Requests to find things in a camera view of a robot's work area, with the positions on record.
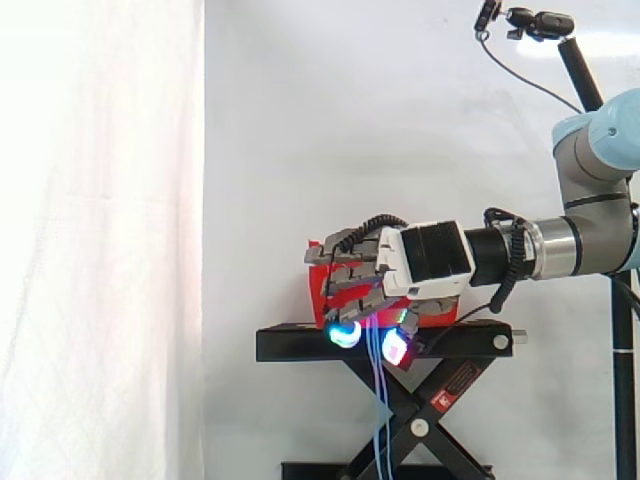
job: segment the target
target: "silver bolt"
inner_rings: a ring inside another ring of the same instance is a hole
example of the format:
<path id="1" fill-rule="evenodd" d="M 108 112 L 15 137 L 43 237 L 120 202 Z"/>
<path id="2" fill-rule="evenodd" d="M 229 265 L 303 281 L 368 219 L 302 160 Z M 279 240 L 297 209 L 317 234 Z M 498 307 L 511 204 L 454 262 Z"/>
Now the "silver bolt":
<path id="1" fill-rule="evenodd" d="M 416 437 L 426 437 L 429 433 L 429 424 L 422 418 L 417 418 L 411 422 L 411 433 Z"/>
<path id="2" fill-rule="evenodd" d="M 509 346 L 509 339 L 506 335 L 496 335 L 493 337 L 493 346 L 498 350 L 504 350 Z"/>

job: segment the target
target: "green led light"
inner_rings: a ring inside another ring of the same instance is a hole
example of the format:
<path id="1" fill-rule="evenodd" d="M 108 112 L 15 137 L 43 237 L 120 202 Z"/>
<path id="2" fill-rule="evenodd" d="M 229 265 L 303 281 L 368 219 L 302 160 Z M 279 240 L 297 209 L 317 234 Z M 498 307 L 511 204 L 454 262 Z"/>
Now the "green led light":
<path id="1" fill-rule="evenodd" d="M 400 316 L 398 316 L 398 323 L 404 322 L 404 319 L 407 317 L 408 312 L 409 312 L 408 308 L 405 308 L 402 312 L 400 312 Z"/>

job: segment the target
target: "coiled black cable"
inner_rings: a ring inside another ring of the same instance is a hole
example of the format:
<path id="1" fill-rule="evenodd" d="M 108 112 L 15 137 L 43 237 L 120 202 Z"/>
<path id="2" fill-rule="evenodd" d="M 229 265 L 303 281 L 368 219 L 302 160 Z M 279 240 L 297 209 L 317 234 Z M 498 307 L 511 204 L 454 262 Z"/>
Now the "coiled black cable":
<path id="1" fill-rule="evenodd" d="M 516 286 L 526 256 L 524 233 L 524 219 L 514 217 L 513 224 L 511 225 L 511 259 L 502 283 L 489 302 L 489 310 L 491 313 L 500 313 L 502 311 L 504 302 Z"/>
<path id="2" fill-rule="evenodd" d="M 334 247 L 334 249 L 338 247 L 340 251 L 342 251 L 342 253 L 346 253 L 349 250 L 351 250 L 354 247 L 354 245 L 362 242 L 367 235 L 377 230 L 378 228 L 406 227 L 407 225 L 408 225 L 407 222 L 405 222 L 401 218 L 396 217 L 395 215 L 382 213 L 364 222 L 362 225 L 356 228 L 353 232 L 351 232 L 349 235 L 347 235 L 342 240 L 340 240 L 338 244 Z"/>

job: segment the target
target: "white curtain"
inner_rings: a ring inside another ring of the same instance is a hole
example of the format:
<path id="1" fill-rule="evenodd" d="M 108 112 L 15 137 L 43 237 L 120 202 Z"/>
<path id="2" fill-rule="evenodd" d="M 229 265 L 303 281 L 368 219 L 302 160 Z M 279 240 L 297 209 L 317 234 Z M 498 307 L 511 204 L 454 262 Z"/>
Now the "white curtain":
<path id="1" fill-rule="evenodd" d="M 0 1 L 0 478 L 198 479 L 201 1 Z"/>

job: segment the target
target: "black metal pole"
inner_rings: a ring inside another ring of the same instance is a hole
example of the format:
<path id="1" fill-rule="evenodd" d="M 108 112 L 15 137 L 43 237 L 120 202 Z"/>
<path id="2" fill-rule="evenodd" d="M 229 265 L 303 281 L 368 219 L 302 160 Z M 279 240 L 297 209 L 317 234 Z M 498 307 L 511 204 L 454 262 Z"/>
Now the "black metal pole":
<path id="1" fill-rule="evenodd" d="M 578 42 L 575 38 L 569 38 L 560 42 L 558 50 L 585 111 L 598 110 L 603 103 L 602 96 L 582 56 Z"/>
<path id="2" fill-rule="evenodd" d="M 631 284 L 631 272 L 616 278 Z M 633 360 L 633 313 L 623 287 L 611 282 L 613 319 L 613 391 L 615 404 L 616 471 L 618 480 L 636 480 L 636 405 Z"/>
<path id="3" fill-rule="evenodd" d="M 576 39 L 560 42 L 558 50 L 585 111 L 599 109 L 602 97 Z M 616 280 L 630 287 L 631 273 L 619 273 Z M 618 480 L 637 480 L 633 312 L 623 288 L 611 281 L 616 475 Z"/>

